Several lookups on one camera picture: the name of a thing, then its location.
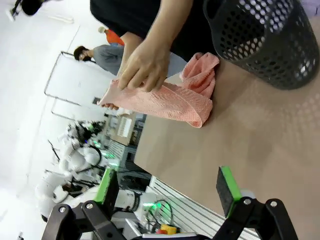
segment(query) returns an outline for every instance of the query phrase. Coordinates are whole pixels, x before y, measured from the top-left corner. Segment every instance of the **person in gray shirt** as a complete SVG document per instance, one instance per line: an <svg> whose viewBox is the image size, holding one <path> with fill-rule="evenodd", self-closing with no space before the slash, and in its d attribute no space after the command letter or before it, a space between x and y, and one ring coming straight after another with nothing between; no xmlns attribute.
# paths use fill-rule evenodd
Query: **person in gray shirt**
<svg viewBox="0 0 320 240"><path fill-rule="evenodd" d="M101 45L91 50L79 46L73 52L75 60L86 62L94 58L97 65L115 76L118 74L123 54L124 47L120 45Z"/></svg>

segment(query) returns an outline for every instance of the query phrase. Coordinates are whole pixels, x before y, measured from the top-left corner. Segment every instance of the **table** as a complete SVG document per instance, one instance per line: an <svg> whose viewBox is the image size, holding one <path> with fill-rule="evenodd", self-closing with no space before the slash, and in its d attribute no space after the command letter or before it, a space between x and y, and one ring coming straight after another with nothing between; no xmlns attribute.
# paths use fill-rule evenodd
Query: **table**
<svg viewBox="0 0 320 240"><path fill-rule="evenodd" d="M320 18L311 24L320 43ZM213 105L200 129L148 116L135 163L219 214L218 167L228 165L259 201L284 202L299 239L318 239L320 73L305 87L285 91L221 61Z"/></svg>

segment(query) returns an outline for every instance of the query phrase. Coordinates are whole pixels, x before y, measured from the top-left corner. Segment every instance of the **pink towel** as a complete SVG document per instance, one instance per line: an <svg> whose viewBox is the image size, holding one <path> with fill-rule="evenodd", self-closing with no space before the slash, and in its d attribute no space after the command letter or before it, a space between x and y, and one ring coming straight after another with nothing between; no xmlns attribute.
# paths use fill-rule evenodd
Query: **pink towel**
<svg viewBox="0 0 320 240"><path fill-rule="evenodd" d="M214 67L217 64L219 59L211 53L196 53L180 74L182 83L165 82L157 92L143 92L139 88L120 91L118 80L113 80L99 105L114 104L201 128L213 107L210 97L216 84Z"/></svg>

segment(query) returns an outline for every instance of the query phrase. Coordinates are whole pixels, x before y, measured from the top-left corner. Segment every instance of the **trash can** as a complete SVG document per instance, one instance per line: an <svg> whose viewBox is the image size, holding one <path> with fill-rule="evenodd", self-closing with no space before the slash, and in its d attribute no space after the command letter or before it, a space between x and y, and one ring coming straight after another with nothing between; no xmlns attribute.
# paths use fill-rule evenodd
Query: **trash can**
<svg viewBox="0 0 320 240"><path fill-rule="evenodd" d="M298 0L205 0L203 11L217 54L275 88L309 83L319 47Z"/></svg>

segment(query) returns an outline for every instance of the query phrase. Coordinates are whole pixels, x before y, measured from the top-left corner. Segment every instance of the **black metal bracket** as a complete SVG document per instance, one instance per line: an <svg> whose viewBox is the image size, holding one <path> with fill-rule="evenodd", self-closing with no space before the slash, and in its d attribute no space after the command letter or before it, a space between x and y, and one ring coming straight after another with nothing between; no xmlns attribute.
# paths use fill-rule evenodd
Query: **black metal bracket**
<svg viewBox="0 0 320 240"><path fill-rule="evenodd" d="M242 197L213 240L237 240L244 228L255 229L262 240L298 240L283 202L269 199L265 204Z"/></svg>
<svg viewBox="0 0 320 240"><path fill-rule="evenodd" d="M111 218L107 217L93 200L80 203L75 208L67 204L56 205L51 212L42 240L79 240L82 233L87 232L94 232L99 240L125 240L111 222Z"/></svg>

